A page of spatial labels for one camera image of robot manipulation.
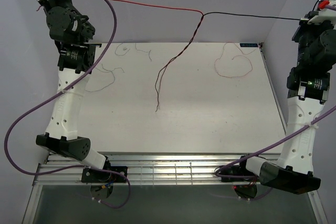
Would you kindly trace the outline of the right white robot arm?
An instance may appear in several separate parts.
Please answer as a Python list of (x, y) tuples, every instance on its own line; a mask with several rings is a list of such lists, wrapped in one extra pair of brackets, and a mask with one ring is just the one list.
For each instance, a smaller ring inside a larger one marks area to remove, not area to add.
[(328, 99), (329, 71), (335, 65), (335, 25), (330, 20), (301, 21), (292, 41), (298, 44), (297, 65), (287, 78), (286, 138), (276, 163), (254, 156), (237, 167), (238, 177), (257, 175), (262, 185), (296, 195), (317, 190), (313, 175), (316, 120)]

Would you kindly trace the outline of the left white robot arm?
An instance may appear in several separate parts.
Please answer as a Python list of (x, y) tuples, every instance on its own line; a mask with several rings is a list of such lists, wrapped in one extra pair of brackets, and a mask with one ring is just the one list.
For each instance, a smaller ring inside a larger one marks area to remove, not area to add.
[(95, 28), (89, 18), (82, 15), (72, 0), (39, 0), (46, 13), (49, 35), (59, 52), (58, 89), (60, 96), (50, 122), (42, 135), (37, 135), (36, 144), (63, 157), (94, 167), (93, 175), (105, 182), (111, 177), (107, 158), (95, 151), (87, 137), (78, 133), (79, 112), (89, 81), (85, 72), (94, 63), (96, 47), (89, 43)]

